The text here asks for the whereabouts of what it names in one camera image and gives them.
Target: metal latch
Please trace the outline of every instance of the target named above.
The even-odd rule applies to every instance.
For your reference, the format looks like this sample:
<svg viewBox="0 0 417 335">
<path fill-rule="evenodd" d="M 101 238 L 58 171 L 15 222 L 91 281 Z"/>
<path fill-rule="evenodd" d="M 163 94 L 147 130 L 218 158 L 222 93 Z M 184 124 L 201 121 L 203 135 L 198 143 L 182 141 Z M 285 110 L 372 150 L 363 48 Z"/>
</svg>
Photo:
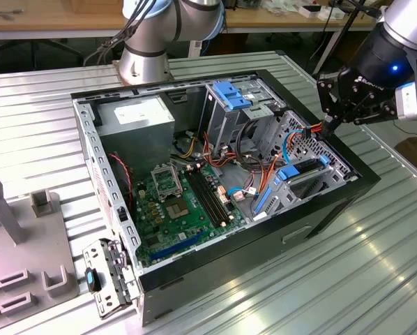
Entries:
<svg viewBox="0 0 417 335">
<path fill-rule="evenodd" d="M 101 319 L 135 305 L 139 308 L 139 286 L 119 241 L 99 239 L 83 249 L 86 282 Z"/>
</svg>

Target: connector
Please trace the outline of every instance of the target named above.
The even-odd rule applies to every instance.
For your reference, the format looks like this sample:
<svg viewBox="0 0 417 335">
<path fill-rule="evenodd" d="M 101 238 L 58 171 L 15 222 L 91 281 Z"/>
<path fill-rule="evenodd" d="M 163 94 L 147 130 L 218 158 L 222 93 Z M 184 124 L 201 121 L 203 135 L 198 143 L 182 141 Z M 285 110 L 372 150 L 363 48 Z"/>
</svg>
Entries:
<svg viewBox="0 0 417 335">
<path fill-rule="evenodd" d="M 308 140 L 311 137 L 311 127 L 303 127 L 303 132 L 301 134 L 301 137 L 304 140 Z"/>
<path fill-rule="evenodd" d="M 243 191 L 237 191 L 233 194 L 233 197 L 236 202 L 243 201 L 245 199 Z"/>
<path fill-rule="evenodd" d="M 225 195 L 225 193 L 226 193 L 226 190 L 225 190 L 224 186 L 218 186 L 217 191 L 218 191 L 219 195 Z"/>
</svg>

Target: blue cable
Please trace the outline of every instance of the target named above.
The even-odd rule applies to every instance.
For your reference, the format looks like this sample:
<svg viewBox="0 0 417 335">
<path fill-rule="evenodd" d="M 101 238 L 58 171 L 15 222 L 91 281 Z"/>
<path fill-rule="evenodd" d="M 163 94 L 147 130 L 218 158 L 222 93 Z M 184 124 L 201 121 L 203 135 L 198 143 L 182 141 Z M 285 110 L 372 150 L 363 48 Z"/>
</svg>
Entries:
<svg viewBox="0 0 417 335">
<path fill-rule="evenodd" d="M 232 193 L 233 192 L 235 192 L 235 191 L 244 191 L 241 187 L 232 187 L 231 189 L 229 189 L 228 191 L 227 191 L 227 195 L 228 196 L 230 196 L 230 195 L 232 195 Z"/>
<path fill-rule="evenodd" d="M 290 163 L 291 161 L 289 160 L 289 156 L 287 155 L 287 150 L 286 150 L 286 146 L 287 146 L 287 139 L 289 138 L 289 135 L 293 134 L 293 133 L 303 133 L 303 131 L 300 131 L 299 129 L 296 129 L 294 131 L 289 131 L 288 134 L 286 134 L 285 140 L 283 141 L 283 148 L 282 148 L 282 152 L 283 152 L 283 158 L 285 159 L 286 163 Z"/>
<path fill-rule="evenodd" d="M 204 48 L 204 50 L 202 50 L 202 52 L 201 52 L 201 56 L 204 56 L 204 55 L 205 55 L 205 53 L 207 52 L 207 49 L 209 48 L 209 45 L 210 45 L 210 41 L 211 41 L 211 40 L 207 40 L 207 45 L 206 45 L 206 47 Z"/>
</svg>

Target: side panel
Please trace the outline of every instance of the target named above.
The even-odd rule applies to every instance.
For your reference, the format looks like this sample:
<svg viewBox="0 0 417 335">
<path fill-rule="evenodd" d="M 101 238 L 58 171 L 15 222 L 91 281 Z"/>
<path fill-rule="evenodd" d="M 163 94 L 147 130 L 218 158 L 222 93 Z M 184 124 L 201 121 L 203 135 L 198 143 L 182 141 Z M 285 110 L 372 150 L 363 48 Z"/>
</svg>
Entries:
<svg viewBox="0 0 417 335">
<path fill-rule="evenodd" d="M 213 289 L 243 275 L 267 260 L 305 241 L 341 201 L 330 204 L 308 216 L 272 232 L 261 239 L 238 248 L 203 267 L 199 267 L 172 282 L 145 293 L 143 325 L 201 297 Z"/>
</svg>

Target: metal workbench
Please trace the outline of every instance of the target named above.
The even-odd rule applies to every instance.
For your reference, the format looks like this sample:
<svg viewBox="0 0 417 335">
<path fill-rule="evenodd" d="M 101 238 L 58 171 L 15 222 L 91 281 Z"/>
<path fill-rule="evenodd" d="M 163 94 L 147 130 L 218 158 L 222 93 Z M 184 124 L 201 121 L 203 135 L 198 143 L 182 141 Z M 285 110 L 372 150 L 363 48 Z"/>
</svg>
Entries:
<svg viewBox="0 0 417 335">
<path fill-rule="evenodd" d="M 321 114 L 312 80 L 274 52 L 170 66 L 176 78 L 266 68 Z M 368 128 L 355 126 L 338 135 L 382 180 L 327 231 L 150 327 L 140 327 L 133 309 L 100 321 L 81 252 L 107 233 L 69 94 L 119 85 L 112 66 L 0 75 L 4 195 L 12 200 L 39 188 L 60 195 L 81 292 L 0 334 L 417 334 L 417 172 Z"/>
</svg>

